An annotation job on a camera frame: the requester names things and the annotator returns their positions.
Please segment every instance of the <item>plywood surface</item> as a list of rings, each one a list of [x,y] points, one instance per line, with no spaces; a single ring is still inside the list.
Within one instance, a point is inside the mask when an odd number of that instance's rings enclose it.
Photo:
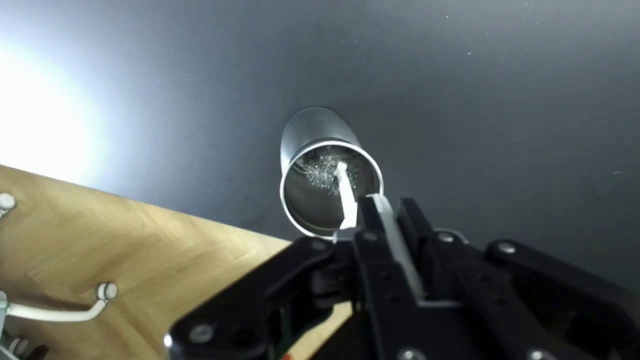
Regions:
[[[91,304],[99,282],[120,289],[93,322],[8,320],[12,331],[45,341],[49,357],[163,357],[174,320],[287,244],[2,165],[0,192],[18,198],[0,219],[0,287],[9,299],[73,307]],[[293,356],[325,335],[310,335]]]

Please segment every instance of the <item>wooden board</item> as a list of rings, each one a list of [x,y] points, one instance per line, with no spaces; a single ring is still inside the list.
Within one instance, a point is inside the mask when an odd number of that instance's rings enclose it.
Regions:
[[[49,357],[163,357],[165,329],[287,242],[0,165],[18,207],[0,219],[0,287],[9,299],[83,307],[99,282],[118,298],[83,324],[8,317]],[[292,353],[306,357],[348,315],[341,307]]]

